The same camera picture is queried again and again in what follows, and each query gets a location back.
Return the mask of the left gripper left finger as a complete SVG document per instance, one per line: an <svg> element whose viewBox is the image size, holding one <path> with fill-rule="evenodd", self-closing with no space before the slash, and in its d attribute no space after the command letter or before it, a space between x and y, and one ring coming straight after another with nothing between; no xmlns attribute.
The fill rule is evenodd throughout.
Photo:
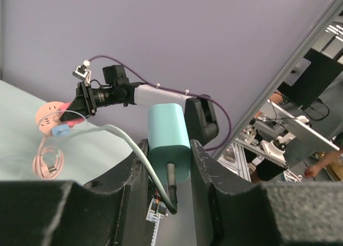
<svg viewBox="0 0 343 246"><path fill-rule="evenodd" d="M1 183L1 245L147 245L148 175L136 154L101 176Z"/></svg>

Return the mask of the small teal cube charger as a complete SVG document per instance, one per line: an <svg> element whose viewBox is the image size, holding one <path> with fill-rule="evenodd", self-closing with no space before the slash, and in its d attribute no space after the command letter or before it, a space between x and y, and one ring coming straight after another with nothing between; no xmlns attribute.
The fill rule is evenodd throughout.
<svg viewBox="0 0 343 246"><path fill-rule="evenodd" d="M190 177L190 139L180 105L164 103L148 110L148 159L162 184L167 184L170 163L175 166L177 184Z"/></svg>

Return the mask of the red pink cube charger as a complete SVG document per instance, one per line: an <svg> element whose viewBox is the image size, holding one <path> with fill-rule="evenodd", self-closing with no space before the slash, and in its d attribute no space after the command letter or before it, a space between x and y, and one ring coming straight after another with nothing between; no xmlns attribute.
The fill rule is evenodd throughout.
<svg viewBox="0 0 343 246"><path fill-rule="evenodd" d="M61 107L59 108L61 111L61 118L60 121L62 123L66 123L69 126L75 126L77 124L80 124L84 121L84 118L82 115L79 115L77 112L70 112L67 111L67 109L70 106L70 102L63 103Z"/></svg>

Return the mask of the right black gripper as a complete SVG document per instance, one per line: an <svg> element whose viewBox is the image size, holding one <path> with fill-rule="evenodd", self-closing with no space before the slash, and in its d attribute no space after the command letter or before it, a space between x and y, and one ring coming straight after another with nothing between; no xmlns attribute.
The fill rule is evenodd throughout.
<svg viewBox="0 0 343 246"><path fill-rule="evenodd" d="M98 108L123 103L128 93L119 87L92 88L83 82L79 82L76 97L67 109L59 112L61 122L85 122L94 116Z"/></svg>

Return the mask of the pink round socket hub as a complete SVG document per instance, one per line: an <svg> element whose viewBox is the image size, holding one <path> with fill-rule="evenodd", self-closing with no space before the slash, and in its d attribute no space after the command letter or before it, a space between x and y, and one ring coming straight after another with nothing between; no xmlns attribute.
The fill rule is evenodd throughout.
<svg viewBox="0 0 343 246"><path fill-rule="evenodd" d="M65 124L59 118L61 116L60 107L63 103L59 101L48 102L41 106L36 113L35 122L39 131L44 137L53 137L51 129L55 126Z"/></svg>

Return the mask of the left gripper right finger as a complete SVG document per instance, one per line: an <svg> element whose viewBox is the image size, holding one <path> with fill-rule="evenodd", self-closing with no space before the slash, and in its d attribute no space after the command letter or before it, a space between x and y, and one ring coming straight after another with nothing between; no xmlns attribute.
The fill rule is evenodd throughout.
<svg viewBox="0 0 343 246"><path fill-rule="evenodd" d="M191 141L198 245L342 245L342 184L253 184Z"/></svg>

